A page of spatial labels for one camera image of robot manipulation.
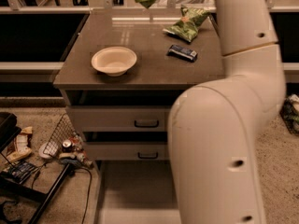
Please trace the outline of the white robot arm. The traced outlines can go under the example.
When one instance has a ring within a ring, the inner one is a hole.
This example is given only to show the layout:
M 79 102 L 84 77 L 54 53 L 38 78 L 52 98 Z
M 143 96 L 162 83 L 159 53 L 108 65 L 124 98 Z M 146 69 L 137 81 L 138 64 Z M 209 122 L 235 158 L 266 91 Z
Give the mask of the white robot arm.
M 215 0 L 225 77 L 175 101 L 168 148 L 181 224 L 266 224 L 255 142 L 286 87 L 265 0 Z

